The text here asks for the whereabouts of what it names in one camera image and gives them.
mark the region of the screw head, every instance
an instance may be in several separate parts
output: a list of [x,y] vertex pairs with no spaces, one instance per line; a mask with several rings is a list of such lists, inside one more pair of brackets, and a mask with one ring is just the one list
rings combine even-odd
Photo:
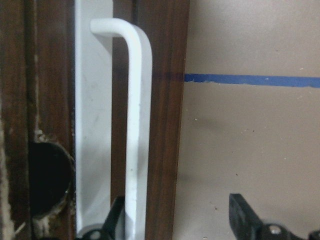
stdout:
[[281,228],[277,225],[270,225],[269,230],[272,234],[280,234],[281,233]]
[[98,240],[101,237],[101,233],[99,231],[94,231],[90,235],[91,240]]

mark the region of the blue painter's tape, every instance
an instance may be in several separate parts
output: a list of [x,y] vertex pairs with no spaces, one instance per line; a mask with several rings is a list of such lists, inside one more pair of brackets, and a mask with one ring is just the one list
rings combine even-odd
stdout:
[[185,82],[320,88],[320,77],[185,74]]

